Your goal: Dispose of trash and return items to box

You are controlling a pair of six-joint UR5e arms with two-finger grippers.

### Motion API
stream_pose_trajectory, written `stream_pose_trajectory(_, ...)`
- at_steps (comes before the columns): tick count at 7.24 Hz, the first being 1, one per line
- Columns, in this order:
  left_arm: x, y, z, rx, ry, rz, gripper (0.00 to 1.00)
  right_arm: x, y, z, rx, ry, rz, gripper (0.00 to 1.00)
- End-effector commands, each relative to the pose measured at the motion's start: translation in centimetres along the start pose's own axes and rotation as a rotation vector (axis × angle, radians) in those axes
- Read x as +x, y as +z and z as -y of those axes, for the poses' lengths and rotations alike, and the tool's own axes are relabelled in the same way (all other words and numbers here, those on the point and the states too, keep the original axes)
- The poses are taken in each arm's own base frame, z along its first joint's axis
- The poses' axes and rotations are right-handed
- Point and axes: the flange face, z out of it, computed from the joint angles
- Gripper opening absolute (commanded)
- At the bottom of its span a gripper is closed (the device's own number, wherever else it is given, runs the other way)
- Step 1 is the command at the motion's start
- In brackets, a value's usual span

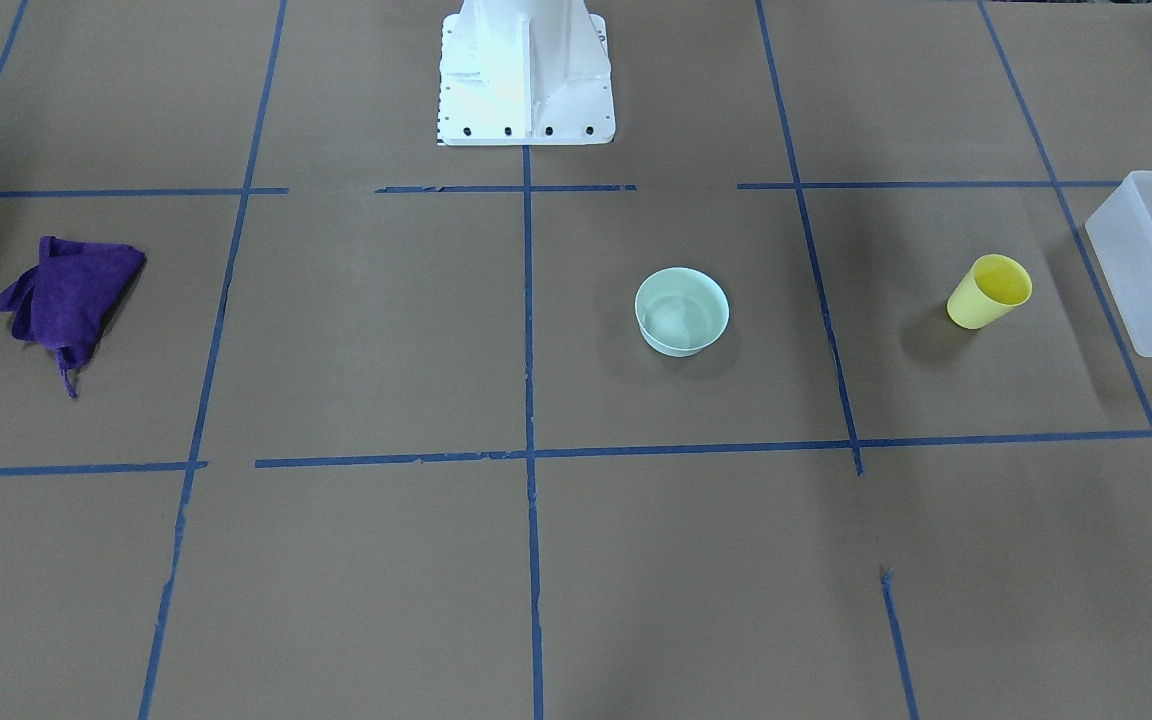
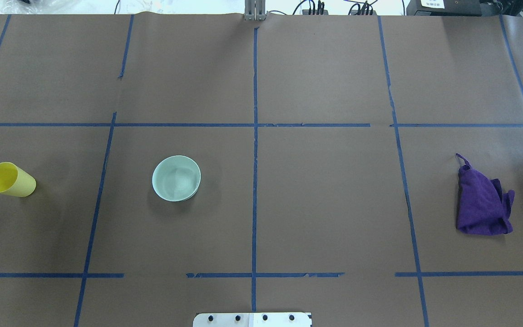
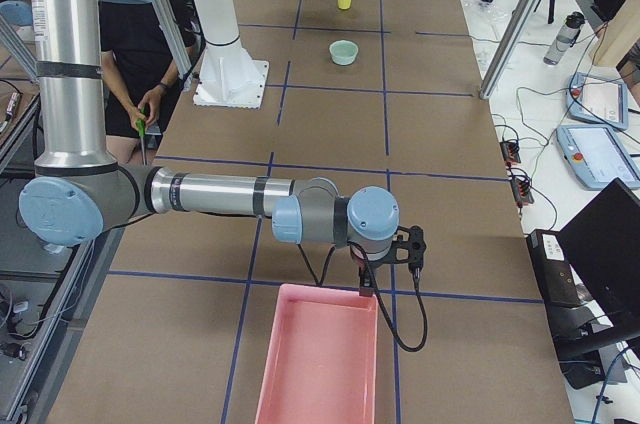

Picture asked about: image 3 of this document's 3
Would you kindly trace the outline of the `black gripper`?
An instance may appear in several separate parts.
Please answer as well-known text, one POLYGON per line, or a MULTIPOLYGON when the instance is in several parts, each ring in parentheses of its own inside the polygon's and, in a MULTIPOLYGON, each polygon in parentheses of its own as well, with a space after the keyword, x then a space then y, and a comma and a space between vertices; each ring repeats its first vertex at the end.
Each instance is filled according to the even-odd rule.
POLYGON ((411 274, 420 274, 423 270, 426 243, 423 229, 419 226, 399 226, 392 237, 381 241, 366 239, 359 234, 354 238, 349 242, 349 248, 362 268, 359 270, 360 297, 374 295, 370 272, 375 273, 383 265, 406 265, 411 274))

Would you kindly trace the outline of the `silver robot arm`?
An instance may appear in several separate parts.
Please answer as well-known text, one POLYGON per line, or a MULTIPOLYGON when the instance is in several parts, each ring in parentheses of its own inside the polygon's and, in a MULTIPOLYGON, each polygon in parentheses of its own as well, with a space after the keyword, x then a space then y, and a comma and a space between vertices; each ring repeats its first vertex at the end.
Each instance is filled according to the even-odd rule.
POLYGON ((348 248, 364 295, 377 292, 376 269, 397 264, 399 250, 407 253, 411 275, 420 277, 423 232, 400 225, 398 203, 385 189, 369 186, 343 197, 324 178, 202 175, 119 164, 106 148, 99 1, 31 0, 45 144, 19 210, 33 233, 72 247, 141 215, 251 216, 269 219, 281 242, 348 248))

